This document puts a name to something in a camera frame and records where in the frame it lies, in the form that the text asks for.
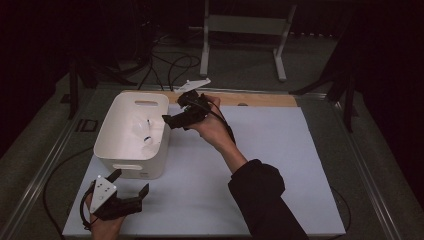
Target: black jacket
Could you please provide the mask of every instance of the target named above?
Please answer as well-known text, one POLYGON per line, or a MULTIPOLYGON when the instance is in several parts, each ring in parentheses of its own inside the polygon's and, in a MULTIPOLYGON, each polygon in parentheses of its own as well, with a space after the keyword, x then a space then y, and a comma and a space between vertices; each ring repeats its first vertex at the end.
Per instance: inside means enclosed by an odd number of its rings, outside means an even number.
POLYGON ((281 198, 285 186, 278 169, 255 159, 231 178, 230 192, 254 239, 308 239, 281 198))

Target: human hand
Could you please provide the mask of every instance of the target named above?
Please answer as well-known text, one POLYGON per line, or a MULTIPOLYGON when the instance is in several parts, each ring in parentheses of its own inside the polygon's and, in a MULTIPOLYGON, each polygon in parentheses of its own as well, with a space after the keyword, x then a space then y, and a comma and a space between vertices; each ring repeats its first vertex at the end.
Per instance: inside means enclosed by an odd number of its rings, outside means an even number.
MULTIPOLYGON (((205 95, 205 97, 210 102, 212 102, 211 111, 223 118, 221 112, 219 111, 221 99, 208 95, 205 95)), ((220 151, 223 147, 235 145, 230 135, 228 134, 224 123, 211 113, 209 113, 203 121, 192 124, 188 126, 188 128, 199 132, 200 136, 205 139, 206 142, 215 147, 218 151, 220 151)))
MULTIPOLYGON (((212 96, 206 96, 206 98, 212 102, 211 110, 218 116, 223 117, 219 111, 221 100, 212 96)), ((214 114, 209 113, 203 121, 192 124, 188 128, 198 131, 203 139, 221 153, 232 173, 235 173, 247 162, 231 139, 224 123, 214 114)))
MULTIPOLYGON (((93 194, 89 194, 85 199, 87 208, 90 209, 93 194)), ((93 214, 90 214, 91 235, 94 240, 115 240, 118 238, 122 223, 125 217, 120 217, 114 220, 103 221, 93 214)))

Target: floor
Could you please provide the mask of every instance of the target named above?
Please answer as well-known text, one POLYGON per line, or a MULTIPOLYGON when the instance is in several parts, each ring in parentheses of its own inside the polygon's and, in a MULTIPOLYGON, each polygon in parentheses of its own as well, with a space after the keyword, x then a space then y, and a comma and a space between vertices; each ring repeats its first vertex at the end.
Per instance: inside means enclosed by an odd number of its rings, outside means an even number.
MULTIPOLYGON (((185 57, 174 65, 196 65, 195 57, 200 57, 202 47, 199 36, 198 32, 193 32, 188 42, 166 35, 160 38, 153 49, 154 71, 150 71, 142 86, 132 89, 159 89, 160 84, 167 89, 168 79, 173 81, 181 73, 175 86, 186 80, 200 79, 199 66, 188 68, 186 72, 185 68, 171 68, 172 62, 184 54, 192 57, 185 57)), ((212 83, 207 88, 281 94, 316 81, 337 44, 330 38, 290 36, 283 51, 288 79, 280 82, 272 57, 274 39, 242 36, 234 41, 234 36, 219 34, 213 39, 208 73, 212 83)), ((143 68, 128 80, 140 83, 148 70, 148 67, 143 68)), ((101 121, 112 96, 123 89, 131 89, 101 76, 99 79, 97 89, 84 89, 80 84, 81 107, 73 120, 68 120, 69 105, 60 103, 63 95, 69 93, 68 78, 59 81, 56 94, 1 159, 0 190, 4 193, 0 197, 1 239, 59 238, 43 207, 44 192, 40 186, 49 182, 47 205, 62 229, 98 133, 76 131, 78 121, 101 121), (67 160, 54 170, 58 162, 67 160)), ((423 211, 360 93, 355 95, 354 132, 350 134, 340 121, 340 105, 324 99, 330 86, 324 85, 296 100, 307 119, 347 228, 347 234, 339 239, 423 239, 423 211)))

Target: white plastic basket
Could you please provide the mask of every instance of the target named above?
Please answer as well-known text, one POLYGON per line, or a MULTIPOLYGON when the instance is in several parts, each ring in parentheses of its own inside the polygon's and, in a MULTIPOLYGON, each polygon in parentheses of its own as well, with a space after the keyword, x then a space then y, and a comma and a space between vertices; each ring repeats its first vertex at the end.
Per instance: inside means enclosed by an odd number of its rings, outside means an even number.
POLYGON ((123 178, 158 178, 164 170, 170 128, 162 119, 169 99, 162 94, 123 92, 100 129, 94 154, 123 178))

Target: table surface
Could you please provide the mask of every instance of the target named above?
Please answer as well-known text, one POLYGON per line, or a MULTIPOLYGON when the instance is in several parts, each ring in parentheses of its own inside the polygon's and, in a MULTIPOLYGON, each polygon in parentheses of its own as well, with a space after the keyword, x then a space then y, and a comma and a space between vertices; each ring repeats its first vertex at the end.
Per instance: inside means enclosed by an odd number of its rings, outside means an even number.
MULTIPOLYGON (((170 95, 170 102, 178 97, 173 93, 167 95, 170 95)), ((249 105, 223 106, 222 111, 245 156, 259 158, 280 170, 286 183, 283 199, 306 233, 314 236, 343 234, 344 227, 320 159, 303 113, 295 107, 294 98, 269 94, 211 95, 222 98, 222 105, 249 105)), ((179 111, 178 106, 170 106, 170 114, 179 111)), ((243 217, 227 187, 230 171, 221 159, 219 153, 196 132, 172 130, 167 163, 160 178, 118 179, 115 182, 118 196, 122 198, 135 196, 146 183, 150 184, 150 193, 143 201, 143 212, 128 216, 121 234, 157 237, 248 235, 243 217)), ((109 172, 93 156, 64 235, 89 235, 81 225, 78 205, 89 183, 99 174, 107 176, 109 172)))

